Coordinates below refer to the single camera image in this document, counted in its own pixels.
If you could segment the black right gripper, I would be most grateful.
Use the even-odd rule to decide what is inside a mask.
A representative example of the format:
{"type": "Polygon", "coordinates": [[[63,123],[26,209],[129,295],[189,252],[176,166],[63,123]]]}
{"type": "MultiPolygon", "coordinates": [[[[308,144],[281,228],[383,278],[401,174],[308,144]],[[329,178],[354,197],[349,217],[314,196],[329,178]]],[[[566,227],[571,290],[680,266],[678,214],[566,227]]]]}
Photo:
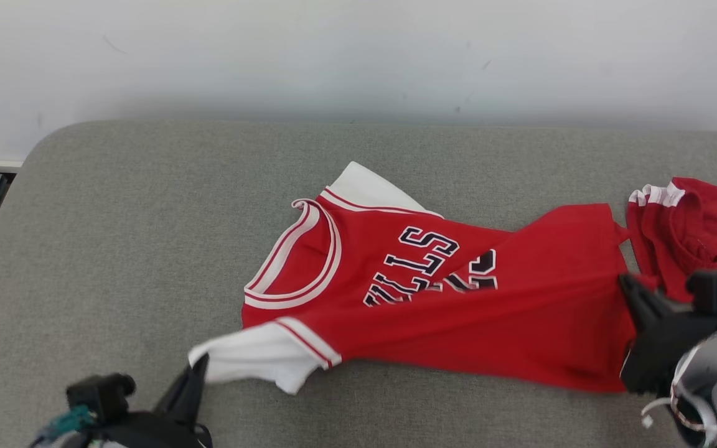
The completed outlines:
{"type": "Polygon", "coordinates": [[[675,312],[631,273],[621,274],[618,284],[635,328],[621,367],[621,382],[629,393],[667,395],[680,358],[717,333],[717,314],[675,312]]]}

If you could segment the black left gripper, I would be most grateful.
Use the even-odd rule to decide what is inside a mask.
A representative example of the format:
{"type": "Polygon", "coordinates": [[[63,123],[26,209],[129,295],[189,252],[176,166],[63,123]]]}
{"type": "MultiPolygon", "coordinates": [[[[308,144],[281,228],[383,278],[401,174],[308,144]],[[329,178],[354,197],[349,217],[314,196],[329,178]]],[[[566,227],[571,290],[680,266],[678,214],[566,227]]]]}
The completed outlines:
{"type": "Polygon", "coordinates": [[[106,411],[82,429],[89,441],[114,442],[125,447],[213,447],[210,431],[197,422],[207,353],[187,366],[150,411],[106,411]]]}

